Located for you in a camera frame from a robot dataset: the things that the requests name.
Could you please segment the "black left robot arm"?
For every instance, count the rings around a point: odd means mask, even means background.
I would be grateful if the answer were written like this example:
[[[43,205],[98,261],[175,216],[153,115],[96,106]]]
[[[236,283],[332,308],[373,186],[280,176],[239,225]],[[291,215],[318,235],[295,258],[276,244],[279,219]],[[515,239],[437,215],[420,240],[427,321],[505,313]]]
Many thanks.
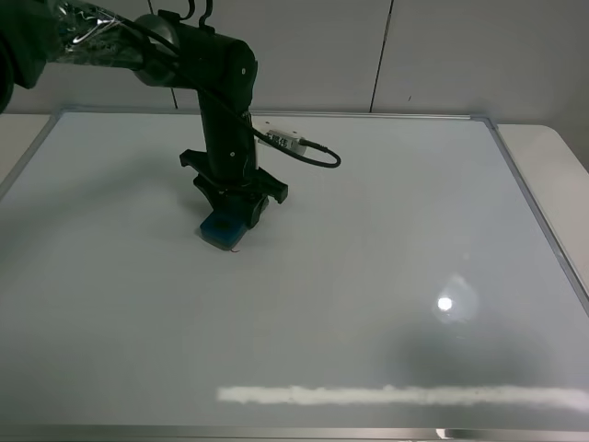
[[[258,63],[244,41],[166,10],[130,20],[85,1],[2,2],[1,106],[15,87],[34,88],[47,64],[127,69],[149,87],[196,91],[205,149],[180,163],[196,170],[212,208],[252,228],[270,199],[287,197],[258,166],[249,113]]]

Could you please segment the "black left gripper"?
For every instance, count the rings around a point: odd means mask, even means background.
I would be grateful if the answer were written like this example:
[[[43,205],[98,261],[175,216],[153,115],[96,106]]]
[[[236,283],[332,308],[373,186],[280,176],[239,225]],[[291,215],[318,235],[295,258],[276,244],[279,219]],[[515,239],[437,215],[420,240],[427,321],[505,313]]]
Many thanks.
[[[248,165],[236,168],[231,162],[224,166],[215,164],[208,153],[189,149],[180,154],[179,161],[182,167],[190,167],[197,172],[193,185],[204,195],[215,213],[229,213],[228,194],[242,195],[248,199],[247,228],[253,228],[259,223],[261,214],[268,206],[268,196],[278,204],[283,203],[288,196],[288,186],[262,168]]]

